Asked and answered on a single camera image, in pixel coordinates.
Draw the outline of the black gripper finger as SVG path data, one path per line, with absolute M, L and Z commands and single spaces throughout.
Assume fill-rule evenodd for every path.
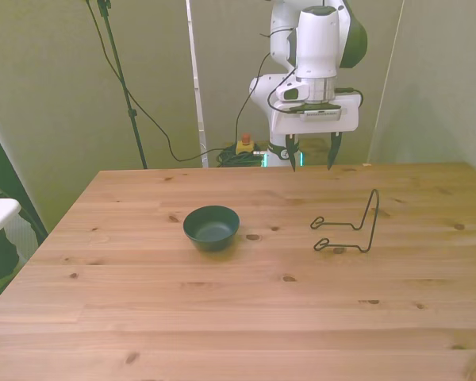
M 296 154 L 299 150 L 299 143 L 297 142 L 295 135 L 286 135 L 286 150 L 291 167 L 293 168 L 293 171 L 296 171 Z
M 330 170 L 336 161 L 342 141 L 342 133 L 331 133 L 331 147 L 328 151 L 327 169 Z

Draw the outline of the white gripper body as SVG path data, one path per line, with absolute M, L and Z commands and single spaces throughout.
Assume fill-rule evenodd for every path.
M 330 102 L 276 102 L 271 132 L 280 135 L 352 132 L 359 125 L 360 93 L 338 94 Z

